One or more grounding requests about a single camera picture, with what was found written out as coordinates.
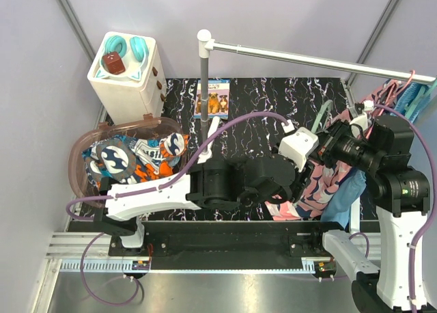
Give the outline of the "mint green hanger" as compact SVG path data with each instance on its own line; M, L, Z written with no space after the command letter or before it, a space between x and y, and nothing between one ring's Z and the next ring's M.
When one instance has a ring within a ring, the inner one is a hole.
M322 104L311 127L312 133L323 131L326 128L326 124L330 121L332 109L333 109L332 100L327 100Z

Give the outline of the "blue orange patterned shorts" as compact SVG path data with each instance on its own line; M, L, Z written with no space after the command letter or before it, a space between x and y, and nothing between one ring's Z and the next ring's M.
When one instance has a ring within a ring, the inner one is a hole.
M188 146L189 136L171 133L158 139L114 135L82 152L87 179L100 188L104 178L138 184L173 175Z

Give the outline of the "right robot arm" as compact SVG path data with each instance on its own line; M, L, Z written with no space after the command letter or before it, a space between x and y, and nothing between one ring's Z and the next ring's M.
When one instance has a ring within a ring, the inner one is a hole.
M413 127L403 117L381 115L369 139L357 139L347 122L337 120L317 133L319 145L311 158L325 166L337 161L366 173L380 225L380 266L371 263L341 230L310 238L313 253L330 253L352 282L359 312L435 312L421 283L421 253L416 235L427 221L430 185L409 166Z

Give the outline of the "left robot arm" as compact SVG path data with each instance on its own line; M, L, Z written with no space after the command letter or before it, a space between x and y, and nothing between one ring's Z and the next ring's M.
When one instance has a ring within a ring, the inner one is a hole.
M140 216L171 209L233 210L265 202L296 202L315 165L299 167L279 154L240 161L209 159L166 178L138 184L105 179L104 206L93 218L99 232L117 236L134 256L147 249Z

